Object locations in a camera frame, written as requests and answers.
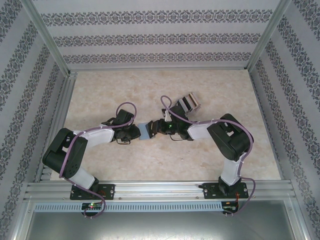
metal frame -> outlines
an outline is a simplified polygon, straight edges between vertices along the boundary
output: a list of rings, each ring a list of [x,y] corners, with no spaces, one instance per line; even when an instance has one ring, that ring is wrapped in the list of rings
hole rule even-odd
[[[189,70],[243,70],[243,66],[190,66],[190,67],[113,67],[113,68],[74,68],[75,72],[99,72],[99,71],[189,71]]]
[[[212,203],[234,201],[234,199],[205,199],[203,189],[198,186],[203,183],[217,181],[102,181],[102,184],[115,184],[114,200],[108,204],[117,203]],[[251,193],[253,183],[246,181]],[[15,225],[12,240],[25,240],[31,224],[33,213],[38,204],[52,203],[67,206],[70,203],[85,203],[90,201],[70,200],[71,185],[65,181],[30,182],[27,185],[22,207]],[[252,201],[283,201],[287,211],[295,239],[309,240],[310,236],[304,222],[297,197],[290,180],[258,180]]]
[[[68,68],[67,63],[64,60],[64,57],[62,56],[56,42],[51,36],[44,20],[42,19],[36,6],[34,5],[33,0],[21,0],[21,3],[24,9],[26,10],[26,12],[28,13],[29,17],[31,18],[36,29],[38,30],[39,34],[43,38],[43,41],[47,45],[54,60],[56,61],[59,68],[63,72],[63,75],[66,77],[70,72],[70,69]]]
[[[278,23],[280,22],[282,16],[284,15],[290,3],[291,0],[280,0],[279,4],[275,8],[270,21],[268,22],[262,36],[260,37],[257,45],[255,46],[253,53],[245,67],[245,69],[248,69],[249,73],[251,73],[251,71],[253,70],[256,62],[258,61],[258,58],[265,49],[265,46],[267,45],[269,39],[271,38],[271,35],[276,29]]]
[[[74,91],[76,79],[78,73],[71,72],[67,79],[64,81],[62,94],[58,102],[57,111],[55,113],[54,119],[52,121],[52,127],[49,130],[48,141],[45,144],[45,149],[49,147],[49,144],[53,141],[58,131],[64,127],[67,118],[67,113]],[[40,162],[39,169],[36,173],[35,182],[40,182],[40,180],[50,180],[52,170]]]

marble floor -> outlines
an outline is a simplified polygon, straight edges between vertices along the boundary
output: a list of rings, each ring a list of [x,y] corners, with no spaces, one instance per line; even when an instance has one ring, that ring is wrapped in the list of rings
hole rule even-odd
[[[85,130],[116,115],[122,102],[137,106],[138,123],[162,118],[161,95],[172,101],[194,92],[201,109],[192,121],[219,119],[232,114],[253,135],[254,146],[241,174],[256,180],[279,180],[254,90],[246,70],[144,70],[79,72],[65,127]],[[123,106],[131,111],[130,105]],[[171,141],[158,134],[130,145],[116,142],[86,150],[82,166],[99,180],[196,181],[217,180],[224,157],[212,139]],[[58,180],[53,172],[51,180]]]

metal panel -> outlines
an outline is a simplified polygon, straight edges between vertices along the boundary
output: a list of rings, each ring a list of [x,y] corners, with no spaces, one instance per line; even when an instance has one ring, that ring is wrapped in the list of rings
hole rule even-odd
[[[108,213],[156,213],[156,212],[216,212],[223,211],[220,201],[199,202],[108,202],[105,210]],[[35,213],[79,213],[82,203],[36,203]],[[99,210],[88,210],[96,213]]]
[[[284,205],[295,239],[311,240],[298,200],[285,200]]]
[[[15,223],[12,240],[24,240],[27,237],[30,223],[34,214],[35,204],[32,202],[23,202]]]
[[[80,213],[35,212],[28,240],[292,240],[281,201],[255,201],[239,215],[220,212],[109,212],[97,219]]]

wall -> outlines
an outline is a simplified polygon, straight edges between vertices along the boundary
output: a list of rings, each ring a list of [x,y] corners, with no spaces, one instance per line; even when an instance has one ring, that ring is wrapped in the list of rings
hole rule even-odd
[[[320,1],[293,0],[251,72],[283,176],[320,239]]]
[[[71,70],[246,66],[279,0],[34,0]]]
[[[32,182],[64,76],[18,0],[0,1],[0,240]]]

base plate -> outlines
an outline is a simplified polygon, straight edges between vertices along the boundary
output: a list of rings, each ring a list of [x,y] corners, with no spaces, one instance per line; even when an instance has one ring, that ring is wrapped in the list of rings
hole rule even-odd
[[[115,195],[115,185],[99,184],[97,193],[103,196],[105,200],[113,200]],[[74,185],[72,185],[72,188],[71,188],[70,199],[71,200],[100,200],[99,197],[92,195],[86,191],[83,191]]]
[[[219,189],[219,183],[206,182],[203,183],[204,199],[236,199],[236,193],[239,194],[239,199],[247,199],[249,197],[247,184],[240,182],[233,194],[225,196]]]

